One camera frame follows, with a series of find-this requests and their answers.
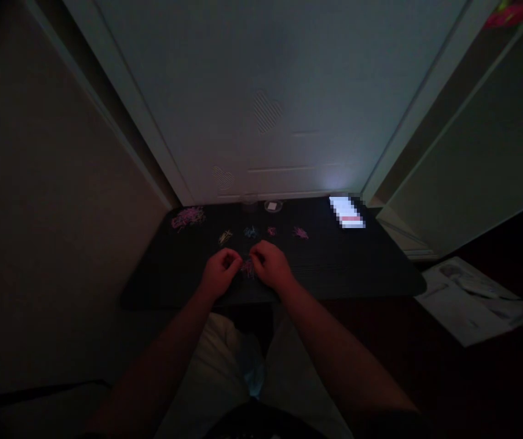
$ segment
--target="white paper on floor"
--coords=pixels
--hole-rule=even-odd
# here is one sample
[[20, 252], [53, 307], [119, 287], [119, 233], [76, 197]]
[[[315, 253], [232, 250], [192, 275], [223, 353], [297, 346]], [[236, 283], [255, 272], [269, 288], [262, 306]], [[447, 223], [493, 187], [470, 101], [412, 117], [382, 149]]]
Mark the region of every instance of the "white paper on floor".
[[428, 287], [415, 299], [464, 347], [523, 324], [523, 300], [458, 257], [423, 276]]

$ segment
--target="white door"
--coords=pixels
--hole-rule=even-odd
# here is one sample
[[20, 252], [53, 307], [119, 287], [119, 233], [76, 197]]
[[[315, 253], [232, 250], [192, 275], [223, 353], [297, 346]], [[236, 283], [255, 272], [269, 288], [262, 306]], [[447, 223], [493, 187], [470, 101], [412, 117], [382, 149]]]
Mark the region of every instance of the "white door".
[[360, 191], [465, 0], [96, 0], [196, 203]]

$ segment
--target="finger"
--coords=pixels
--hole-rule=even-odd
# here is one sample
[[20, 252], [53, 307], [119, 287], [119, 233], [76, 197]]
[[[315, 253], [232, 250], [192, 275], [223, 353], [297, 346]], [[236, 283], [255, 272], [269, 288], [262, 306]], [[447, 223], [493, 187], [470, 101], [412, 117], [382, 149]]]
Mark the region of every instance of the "finger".
[[253, 268], [257, 274], [264, 273], [263, 264], [255, 253], [251, 253], [251, 261], [253, 262]]
[[265, 252], [267, 252], [267, 248], [271, 246], [271, 244], [267, 241], [260, 241], [258, 242], [257, 244], [255, 244], [253, 247], [251, 247], [251, 252], [252, 253], [259, 253], [259, 254], [264, 254]]
[[226, 247], [223, 250], [225, 250], [225, 255], [231, 256], [233, 259], [241, 259], [239, 253], [235, 250]]
[[239, 253], [237, 253], [235, 250], [231, 250], [228, 248], [223, 248], [219, 251], [217, 251], [214, 255], [211, 256], [211, 259], [215, 263], [219, 263], [221, 265], [225, 264], [225, 260], [233, 260], [235, 257], [239, 257]]
[[241, 265], [243, 265], [243, 260], [237, 255], [237, 258], [231, 262], [229, 268], [226, 269], [226, 272], [228, 273], [231, 278], [235, 277], [235, 274], [241, 269]]

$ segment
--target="leg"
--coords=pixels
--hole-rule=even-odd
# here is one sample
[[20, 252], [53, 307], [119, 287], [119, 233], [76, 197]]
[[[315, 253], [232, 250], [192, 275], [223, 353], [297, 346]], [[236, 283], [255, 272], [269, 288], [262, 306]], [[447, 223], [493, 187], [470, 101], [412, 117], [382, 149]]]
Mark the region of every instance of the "leg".
[[249, 400], [236, 360], [242, 337], [233, 322], [211, 313], [156, 438], [201, 438], [223, 415]]
[[259, 400], [302, 419], [330, 439], [352, 438], [283, 306], [274, 307], [273, 322]]

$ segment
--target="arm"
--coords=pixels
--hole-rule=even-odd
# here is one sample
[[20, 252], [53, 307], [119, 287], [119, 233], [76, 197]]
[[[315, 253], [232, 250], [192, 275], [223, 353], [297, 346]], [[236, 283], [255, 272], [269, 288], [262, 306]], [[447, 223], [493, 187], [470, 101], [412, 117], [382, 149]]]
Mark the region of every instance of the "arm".
[[259, 278], [280, 296], [349, 426], [356, 426], [370, 413], [417, 411], [367, 348], [295, 280], [286, 256], [276, 246], [261, 241], [251, 249], [251, 259]]
[[87, 432], [109, 437], [153, 435], [184, 377], [215, 300], [225, 293], [242, 262], [230, 249], [208, 260], [194, 295], [115, 384], [87, 423]]

